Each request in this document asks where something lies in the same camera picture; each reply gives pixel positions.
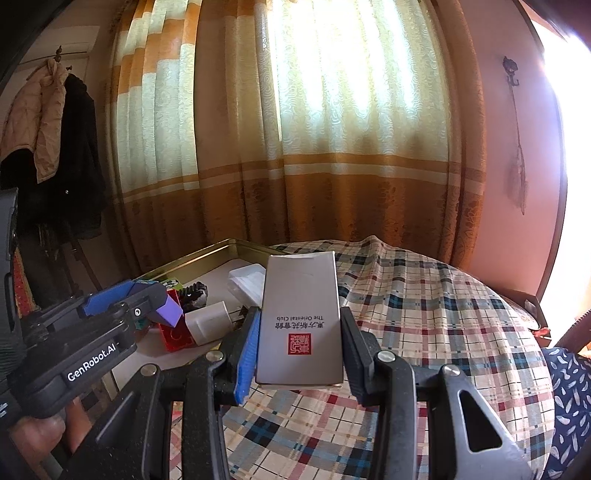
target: jacket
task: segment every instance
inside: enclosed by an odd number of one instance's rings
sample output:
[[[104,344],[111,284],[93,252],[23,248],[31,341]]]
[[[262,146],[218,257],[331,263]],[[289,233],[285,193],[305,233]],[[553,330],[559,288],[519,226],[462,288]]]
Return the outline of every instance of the jacket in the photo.
[[[4,124],[0,162],[22,148],[33,154],[37,183],[53,177],[60,156],[61,116],[68,72],[54,59],[29,75]]]
[[[48,223],[60,232],[66,221],[77,238],[92,238],[100,234],[100,214],[106,206],[95,104],[75,75],[68,75],[64,86],[60,156],[53,177],[37,183],[33,154],[22,148],[0,163],[0,188],[19,188],[20,232],[36,223]]]

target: metal screw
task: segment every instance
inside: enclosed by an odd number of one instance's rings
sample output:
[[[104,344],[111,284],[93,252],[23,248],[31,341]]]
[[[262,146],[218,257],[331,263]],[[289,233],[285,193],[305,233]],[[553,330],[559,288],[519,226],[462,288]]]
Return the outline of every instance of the metal screw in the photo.
[[[210,362],[219,362],[223,360],[223,353],[220,350],[210,350],[205,354],[205,358]]]
[[[443,365],[443,374],[457,377],[462,371],[455,365]]]
[[[378,352],[378,360],[385,363],[394,362],[394,360],[396,360],[396,355],[390,350],[382,350],[381,352]]]
[[[139,369],[139,371],[143,376],[151,377],[156,374],[158,367],[154,364],[146,364],[141,369]]]

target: pink wall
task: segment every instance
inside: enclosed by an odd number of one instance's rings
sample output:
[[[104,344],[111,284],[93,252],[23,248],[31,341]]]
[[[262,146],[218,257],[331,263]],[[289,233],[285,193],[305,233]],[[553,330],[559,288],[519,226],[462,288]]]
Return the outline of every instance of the pink wall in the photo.
[[[483,81],[487,132],[486,192],[469,272],[490,286],[535,294],[554,236],[561,181],[558,111],[543,58],[512,0],[460,0]],[[528,196],[525,215],[508,195],[516,162],[515,114],[503,57],[517,62],[514,88]]]

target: wall hook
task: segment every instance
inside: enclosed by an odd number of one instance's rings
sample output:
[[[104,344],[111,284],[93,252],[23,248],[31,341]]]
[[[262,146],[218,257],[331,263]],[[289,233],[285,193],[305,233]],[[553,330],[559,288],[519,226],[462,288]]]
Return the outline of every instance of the wall hook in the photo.
[[[503,67],[505,68],[505,71],[507,72],[507,82],[509,82],[509,85],[511,85],[512,87],[518,87],[519,80],[515,80],[513,78],[515,76],[515,72],[517,70],[519,70],[519,67],[517,66],[517,64],[513,60],[505,57],[503,59]]]

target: blue patterned fabric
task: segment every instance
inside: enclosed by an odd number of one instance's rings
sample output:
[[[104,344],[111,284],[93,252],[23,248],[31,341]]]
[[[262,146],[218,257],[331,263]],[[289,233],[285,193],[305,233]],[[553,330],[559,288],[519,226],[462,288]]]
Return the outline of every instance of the blue patterned fabric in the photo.
[[[554,390],[554,436],[542,480],[560,478],[591,434],[591,362],[564,348],[542,348]]]

